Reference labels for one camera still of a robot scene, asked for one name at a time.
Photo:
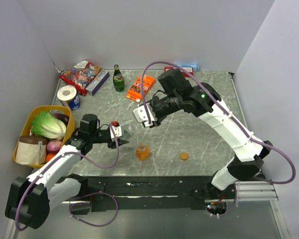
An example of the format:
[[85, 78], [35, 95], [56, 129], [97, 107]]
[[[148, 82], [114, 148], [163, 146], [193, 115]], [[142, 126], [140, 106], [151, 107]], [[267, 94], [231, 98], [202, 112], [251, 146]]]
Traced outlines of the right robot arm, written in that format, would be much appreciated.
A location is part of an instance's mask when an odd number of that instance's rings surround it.
[[170, 114], [183, 110], [214, 129], [234, 151], [234, 157], [216, 171], [205, 186], [205, 193], [220, 198], [225, 189], [237, 181], [246, 181], [260, 172], [264, 158], [271, 151], [270, 141], [261, 141], [229, 111], [221, 96], [207, 83], [192, 86], [178, 69], [170, 69], [158, 77], [164, 98], [154, 96], [149, 107], [149, 127], [159, 126]]

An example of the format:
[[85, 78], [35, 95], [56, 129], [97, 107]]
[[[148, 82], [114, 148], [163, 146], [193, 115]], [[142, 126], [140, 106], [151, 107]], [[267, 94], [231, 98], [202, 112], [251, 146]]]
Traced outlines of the red snack bag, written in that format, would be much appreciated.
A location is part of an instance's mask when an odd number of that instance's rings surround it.
[[79, 94], [85, 96], [86, 88], [102, 70], [102, 67], [84, 60], [72, 68], [62, 71], [60, 78], [67, 85], [74, 86]]

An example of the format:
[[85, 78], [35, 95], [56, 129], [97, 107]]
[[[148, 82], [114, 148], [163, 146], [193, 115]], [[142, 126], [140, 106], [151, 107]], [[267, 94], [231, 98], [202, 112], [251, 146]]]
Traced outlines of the toilet paper roll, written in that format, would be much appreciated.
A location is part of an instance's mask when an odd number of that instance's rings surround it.
[[81, 105], [80, 96], [76, 88], [72, 85], [61, 87], [57, 91], [57, 98], [61, 102], [62, 106], [67, 107], [72, 111], [77, 110]]

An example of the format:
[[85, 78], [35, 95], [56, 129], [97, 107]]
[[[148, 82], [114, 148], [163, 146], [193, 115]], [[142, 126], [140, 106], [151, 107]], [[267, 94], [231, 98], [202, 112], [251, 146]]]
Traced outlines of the dark purple eggplant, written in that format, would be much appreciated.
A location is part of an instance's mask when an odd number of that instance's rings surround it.
[[65, 126], [68, 126], [69, 123], [69, 116], [61, 113], [53, 113], [53, 115], [60, 121], [62, 121]]

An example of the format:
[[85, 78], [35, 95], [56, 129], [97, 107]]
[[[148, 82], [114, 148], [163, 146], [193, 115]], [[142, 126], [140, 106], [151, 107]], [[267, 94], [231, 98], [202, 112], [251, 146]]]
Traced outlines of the clear plastic bottle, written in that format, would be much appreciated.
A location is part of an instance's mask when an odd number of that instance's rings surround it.
[[139, 125], [136, 123], [126, 123], [124, 125], [121, 125], [121, 128], [123, 132], [123, 140], [129, 140], [130, 138], [133, 138], [138, 135]]

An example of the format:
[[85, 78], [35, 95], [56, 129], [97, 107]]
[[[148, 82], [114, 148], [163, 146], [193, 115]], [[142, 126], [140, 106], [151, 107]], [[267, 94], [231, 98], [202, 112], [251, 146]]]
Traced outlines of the orange fruit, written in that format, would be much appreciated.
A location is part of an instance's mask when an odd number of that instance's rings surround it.
[[49, 153], [47, 153], [46, 158], [45, 158], [45, 162], [46, 163], [49, 162], [53, 157], [56, 156], [56, 154], [57, 153], [55, 153], [55, 152], [49, 152]]

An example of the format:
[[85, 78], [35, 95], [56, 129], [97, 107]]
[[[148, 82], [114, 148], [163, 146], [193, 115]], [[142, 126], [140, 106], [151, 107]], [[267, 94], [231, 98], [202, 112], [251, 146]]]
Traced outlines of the plastic cabbage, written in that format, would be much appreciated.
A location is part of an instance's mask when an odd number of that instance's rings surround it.
[[40, 112], [34, 116], [31, 123], [31, 132], [36, 136], [57, 140], [61, 140], [65, 136], [66, 125], [50, 112]]

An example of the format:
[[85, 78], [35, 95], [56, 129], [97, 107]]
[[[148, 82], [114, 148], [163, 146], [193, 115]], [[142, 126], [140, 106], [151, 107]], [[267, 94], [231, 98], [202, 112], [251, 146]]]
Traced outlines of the orange juice bottle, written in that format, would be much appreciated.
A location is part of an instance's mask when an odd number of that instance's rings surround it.
[[149, 148], [144, 143], [139, 143], [136, 149], [136, 157], [138, 160], [146, 160], [149, 156]]

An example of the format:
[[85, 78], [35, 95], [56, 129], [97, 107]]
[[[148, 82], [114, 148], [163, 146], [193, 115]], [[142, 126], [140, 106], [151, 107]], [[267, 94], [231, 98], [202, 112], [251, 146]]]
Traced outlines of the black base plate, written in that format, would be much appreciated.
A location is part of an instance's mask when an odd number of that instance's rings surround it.
[[208, 200], [233, 199], [234, 187], [212, 197], [204, 191], [209, 176], [79, 176], [83, 184], [76, 202], [90, 203], [92, 212], [107, 210], [182, 209], [205, 210]]

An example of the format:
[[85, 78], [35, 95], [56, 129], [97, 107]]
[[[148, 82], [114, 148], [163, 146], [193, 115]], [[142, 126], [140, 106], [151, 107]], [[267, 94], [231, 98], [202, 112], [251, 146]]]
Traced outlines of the brown paper bag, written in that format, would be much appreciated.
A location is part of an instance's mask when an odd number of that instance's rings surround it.
[[22, 165], [40, 165], [45, 163], [47, 144], [48, 139], [42, 136], [21, 136], [16, 150], [16, 162]]

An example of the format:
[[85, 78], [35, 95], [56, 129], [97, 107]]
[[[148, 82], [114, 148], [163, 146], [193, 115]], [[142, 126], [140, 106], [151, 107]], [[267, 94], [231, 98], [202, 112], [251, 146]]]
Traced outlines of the orange bottle cap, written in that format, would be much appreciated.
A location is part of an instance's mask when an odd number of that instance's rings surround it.
[[188, 153], [186, 153], [186, 152], [182, 152], [181, 154], [180, 154], [180, 159], [181, 160], [187, 160], [189, 158], [189, 154]]

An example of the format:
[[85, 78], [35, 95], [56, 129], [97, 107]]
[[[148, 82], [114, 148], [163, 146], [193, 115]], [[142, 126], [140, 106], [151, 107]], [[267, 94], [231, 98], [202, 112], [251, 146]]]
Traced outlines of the orange snack box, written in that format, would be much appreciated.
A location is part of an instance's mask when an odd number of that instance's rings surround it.
[[[139, 103], [142, 100], [142, 94], [141, 94], [141, 76], [139, 75], [138, 78], [134, 81], [134, 83], [130, 86], [126, 93], [126, 98], [133, 100], [137, 103]], [[155, 78], [152, 76], [144, 75], [143, 77], [143, 92], [144, 95], [147, 94], [149, 89], [153, 86], [155, 83]]]

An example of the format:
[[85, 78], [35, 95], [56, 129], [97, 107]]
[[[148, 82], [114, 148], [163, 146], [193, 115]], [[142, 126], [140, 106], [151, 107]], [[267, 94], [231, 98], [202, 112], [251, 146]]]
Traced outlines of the green glass bottle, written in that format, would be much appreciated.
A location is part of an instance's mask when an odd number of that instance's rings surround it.
[[125, 89], [125, 80], [118, 64], [114, 65], [113, 84], [117, 92], [122, 92]]

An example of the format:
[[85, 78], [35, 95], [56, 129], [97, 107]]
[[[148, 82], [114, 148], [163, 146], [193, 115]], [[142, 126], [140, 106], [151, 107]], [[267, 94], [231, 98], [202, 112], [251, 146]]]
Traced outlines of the blue flat box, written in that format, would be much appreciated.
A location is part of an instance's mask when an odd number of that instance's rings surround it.
[[198, 65], [195, 64], [179, 64], [177, 68], [182, 70], [185, 67], [192, 67], [194, 72], [197, 72], [199, 70]]

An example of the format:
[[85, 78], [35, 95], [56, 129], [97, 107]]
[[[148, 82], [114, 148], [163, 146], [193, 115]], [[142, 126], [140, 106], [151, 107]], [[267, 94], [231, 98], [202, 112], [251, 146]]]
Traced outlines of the red flat box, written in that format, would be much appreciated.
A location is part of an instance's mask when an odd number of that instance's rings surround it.
[[[166, 72], [166, 71], [168, 71], [168, 70], [171, 70], [171, 69], [177, 69], [177, 70], [178, 70], [177, 67], [166, 66], [166, 67], [164, 67], [164, 72]], [[190, 75], [194, 75], [194, 71], [193, 71], [193, 68], [192, 68], [192, 67], [185, 67], [184, 70], [187, 71]], [[183, 75], [184, 77], [189, 78], [189, 76], [188, 76], [185, 72], [183, 72], [182, 70], [181, 70], [181, 72], [182, 72], [182, 75]]]

